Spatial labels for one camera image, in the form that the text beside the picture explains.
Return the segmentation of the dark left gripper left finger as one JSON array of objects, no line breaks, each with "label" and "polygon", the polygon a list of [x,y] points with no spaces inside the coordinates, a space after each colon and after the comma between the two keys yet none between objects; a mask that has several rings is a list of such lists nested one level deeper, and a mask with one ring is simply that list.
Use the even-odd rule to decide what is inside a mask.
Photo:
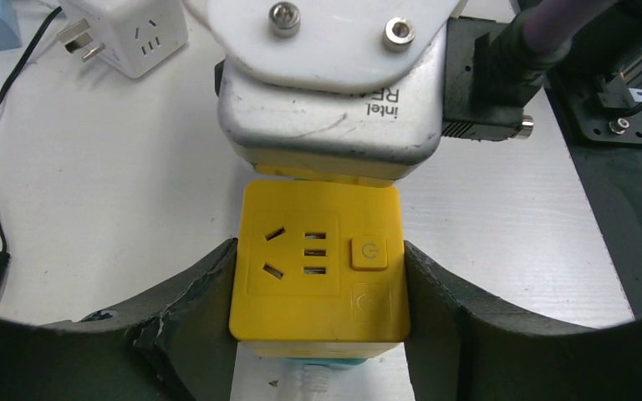
[{"label": "dark left gripper left finger", "polygon": [[0,318],[0,400],[227,400],[237,240],[78,322]]}]

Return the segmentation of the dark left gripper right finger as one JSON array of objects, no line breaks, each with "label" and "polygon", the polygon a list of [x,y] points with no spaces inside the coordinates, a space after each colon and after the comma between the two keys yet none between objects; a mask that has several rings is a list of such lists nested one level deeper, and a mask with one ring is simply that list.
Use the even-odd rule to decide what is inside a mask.
[{"label": "dark left gripper right finger", "polygon": [[590,328],[514,305],[405,244],[418,400],[642,400],[642,317]]}]

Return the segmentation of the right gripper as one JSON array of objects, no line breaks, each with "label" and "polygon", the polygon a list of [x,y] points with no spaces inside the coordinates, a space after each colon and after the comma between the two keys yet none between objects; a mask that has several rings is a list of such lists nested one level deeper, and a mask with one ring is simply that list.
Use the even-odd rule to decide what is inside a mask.
[{"label": "right gripper", "polygon": [[521,1],[510,23],[447,25],[442,134],[527,137],[525,106],[544,84],[572,128],[593,143],[642,143],[642,102],[622,69],[642,49],[642,1]]}]

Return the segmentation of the teal power strip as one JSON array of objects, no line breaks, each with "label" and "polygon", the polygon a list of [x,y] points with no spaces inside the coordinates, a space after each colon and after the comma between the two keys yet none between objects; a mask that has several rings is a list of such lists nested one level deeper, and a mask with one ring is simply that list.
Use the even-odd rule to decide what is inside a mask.
[{"label": "teal power strip", "polygon": [[335,370],[349,370],[367,361],[367,358],[288,358],[291,363],[323,366]]}]

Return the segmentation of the yellow cube socket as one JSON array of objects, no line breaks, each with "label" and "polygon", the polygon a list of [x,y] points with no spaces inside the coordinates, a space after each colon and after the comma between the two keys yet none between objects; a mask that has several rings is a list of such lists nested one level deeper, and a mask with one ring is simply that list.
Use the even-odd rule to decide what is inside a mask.
[{"label": "yellow cube socket", "polygon": [[373,358],[404,342],[411,323],[398,190],[250,182],[228,327],[262,357]]}]

